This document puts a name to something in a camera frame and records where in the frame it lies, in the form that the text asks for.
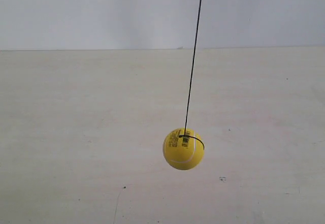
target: string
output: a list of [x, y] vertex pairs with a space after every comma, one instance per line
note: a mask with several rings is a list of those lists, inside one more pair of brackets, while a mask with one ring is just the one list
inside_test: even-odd
[[188, 99], [187, 99], [187, 109], [186, 109], [186, 117], [185, 117], [185, 128], [184, 128], [184, 135], [180, 135], [179, 137], [189, 137], [188, 135], [185, 135], [186, 133], [186, 126], [187, 126], [187, 117], [188, 117], [188, 108], [189, 108], [189, 100], [191, 95], [191, 88], [192, 88], [192, 79], [193, 79], [193, 70], [194, 70], [194, 60], [195, 60], [195, 54], [197, 49], [197, 40], [198, 40], [198, 30], [199, 30], [199, 22], [200, 22], [200, 13], [201, 13], [201, 3], [202, 0], [200, 0], [199, 3], [199, 12], [198, 12], [198, 21], [197, 21], [197, 31], [195, 34], [195, 42], [194, 42], [194, 49], [193, 49], [193, 59], [192, 59], [192, 69], [191, 69], [191, 77], [189, 81], [189, 90], [188, 90]]

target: yellow ball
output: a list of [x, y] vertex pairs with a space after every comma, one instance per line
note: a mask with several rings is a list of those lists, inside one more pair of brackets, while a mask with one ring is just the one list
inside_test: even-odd
[[167, 163], [178, 170], [190, 170], [196, 167], [204, 156], [204, 144], [200, 135], [188, 128], [185, 135], [184, 129], [171, 131], [166, 136], [162, 147]]

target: barcode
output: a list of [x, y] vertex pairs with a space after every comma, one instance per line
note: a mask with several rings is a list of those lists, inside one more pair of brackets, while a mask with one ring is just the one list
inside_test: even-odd
[[183, 136], [183, 142], [182, 142], [183, 147], [186, 147], [186, 148], [188, 147], [189, 137], [187, 137], [187, 136], [189, 136], [190, 134], [191, 134], [190, 131], [185, 132], [185, 134]]

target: tennis ball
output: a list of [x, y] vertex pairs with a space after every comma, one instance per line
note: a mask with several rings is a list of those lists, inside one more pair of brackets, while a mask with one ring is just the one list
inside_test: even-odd
[[162, 151], [167, 163], [178, 170], [196, 167], [204, 156], [204, 144], [200, 135], [192, 129], [179, 128], [165, 138]]

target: wall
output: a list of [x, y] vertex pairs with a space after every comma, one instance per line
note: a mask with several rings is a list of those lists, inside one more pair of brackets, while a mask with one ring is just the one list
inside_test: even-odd
[[[0, 0], [0, 49], [191, 48], [199, 0]], [[203, 0], [198, 47], [325, 45], [325, 0]]]

